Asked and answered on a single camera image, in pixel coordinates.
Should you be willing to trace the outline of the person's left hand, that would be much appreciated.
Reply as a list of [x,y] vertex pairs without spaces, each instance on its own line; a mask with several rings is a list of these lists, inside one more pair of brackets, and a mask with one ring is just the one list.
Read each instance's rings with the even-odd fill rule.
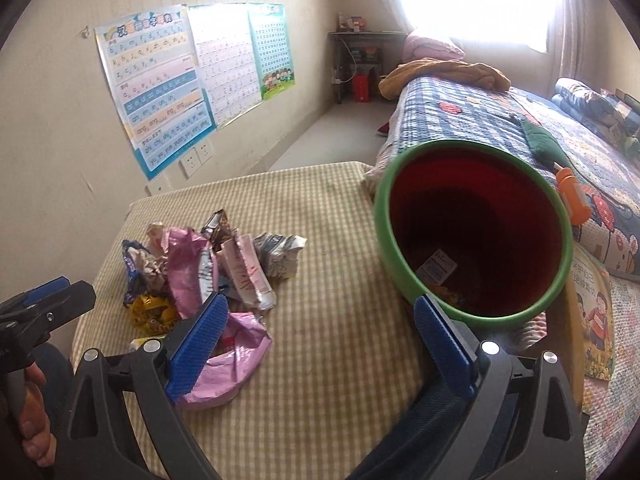
[[38,467],[51,467],[55,461],[56,439],[51,432],[41,393],[47,381],[37,364],[26,367],[24,377],[25,401],[18,419],[23,451]]

